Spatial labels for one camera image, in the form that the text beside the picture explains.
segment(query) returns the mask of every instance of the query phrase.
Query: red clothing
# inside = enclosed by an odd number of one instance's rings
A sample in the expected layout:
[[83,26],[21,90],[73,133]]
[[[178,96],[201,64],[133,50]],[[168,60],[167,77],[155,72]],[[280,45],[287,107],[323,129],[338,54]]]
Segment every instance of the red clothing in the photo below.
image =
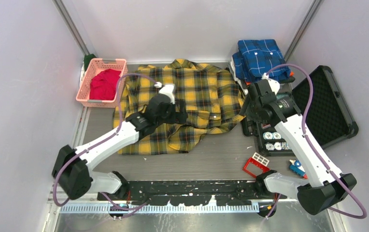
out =
[[113,100],[116,95],[116,84],[120,78],[121,71],[107,69],[101,71],[91,80],[91,100]]

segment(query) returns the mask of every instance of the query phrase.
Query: pink basket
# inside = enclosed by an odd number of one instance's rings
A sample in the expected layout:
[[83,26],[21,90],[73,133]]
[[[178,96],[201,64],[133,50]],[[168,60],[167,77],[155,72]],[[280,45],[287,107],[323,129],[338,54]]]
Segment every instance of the pink basket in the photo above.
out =
[[122,90],[125,85],[125,80],[122,80],[119,84],[119,89],[116,90],[116,94],[113,100],[103,101],[103,100],[90,100],[89,93],[91,91],[91,81],[98,75],[101,71],[106,69],[114,69],[121,71],[121,74],[126,74],[128,69],[126,67],[125,59],[116,59],[115,62],[104,62],[100,58],[94,58],[89,63],[88,69],[85,72],[84,80],[79,88],[78,94],[76,95],[76,100],[86,107],[102,107],[102,108],[115,108],[117,106],[116,96],[118,91]]

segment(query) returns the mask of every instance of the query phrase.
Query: blue plaid shirt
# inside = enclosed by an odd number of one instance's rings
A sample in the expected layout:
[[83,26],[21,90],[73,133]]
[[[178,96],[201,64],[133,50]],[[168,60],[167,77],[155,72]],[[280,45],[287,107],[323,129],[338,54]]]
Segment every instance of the blue plaid shirt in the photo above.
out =
[[[236,76],[242,73],[246,81],[256,82],[261,79],[263,73],[285,63],[275,40],[240,40],[237,45],[239,52],[233,55]],[[269,76],[281,81],[287,79],[290,73],[288,67],[282,67],[272,71]]]

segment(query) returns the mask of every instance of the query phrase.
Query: folded shirt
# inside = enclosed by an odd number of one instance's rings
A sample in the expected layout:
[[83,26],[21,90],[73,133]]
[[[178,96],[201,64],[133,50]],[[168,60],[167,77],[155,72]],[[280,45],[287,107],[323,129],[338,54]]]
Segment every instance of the folded shirt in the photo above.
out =
[[[119,150],[119,154],[187,153],[205,134],[228,132],[244,118],[239,115],[243,104],[241,93],[227,70],[177,59],[164,68],[147,65],[136,72],[164,84],[175,84],[175,98],[185,101],[188,118],[184,125],[162,124],[154,133]],[[149,80],[136,76],[128,77],[125,83],[120,110],[126,118],[147,105],[157,89]],[[119,124],[118,110],[114,114],[114,127]]]
[[[239,40],[237,45],[239,52],[233,55],[236,75],[242,74],[248,82],[260,80],[271,68],[285,63],[275,40]],[[288,67],[282,67],[272,71],[269,76],[281,81],[287,79],[290,72]]]

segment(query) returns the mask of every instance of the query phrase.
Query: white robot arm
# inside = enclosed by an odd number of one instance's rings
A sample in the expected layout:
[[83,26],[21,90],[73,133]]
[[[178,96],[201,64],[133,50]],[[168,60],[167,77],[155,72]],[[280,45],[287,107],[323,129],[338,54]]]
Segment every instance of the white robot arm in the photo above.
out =
[[274,170],[258,175],[255,188],[259,195],[280,193],[289,198],[297,199],[303,208],[315,215],[322,210],[342,201],[346,191],[331,175],[331,171],[340,175],[340,180],[352,189],[356,179],[352,174],[342,171],[328,158],[309,130],[306,130],[310,142],[316,151],[329,164],[327,170],[309,143],[303,136],[300,109],[290,97],[276,98],[280,85],[271,79],[262,79],[249,85],[247,104],[252,110],[254,121],[270,123],[288,142],[294,154],[301,162],[308,179],[284,176]]
[[81,154],[59,177],[59,184],[71,200],[86,193],[107,192],[123,196],[128,191],[126,180],[118,172],[100,173],[93,169],[121,148],[133,144],[163,123],[184,124],[187,119],[184,101],[179,100],[180,112],[175,112],[174,85],[164,85],[147,105],[144,112],[136,112],[117,128],[98,139],[72,149],[69,145],[59,150],[52,176],[57,177],[61,168],[76,154]]

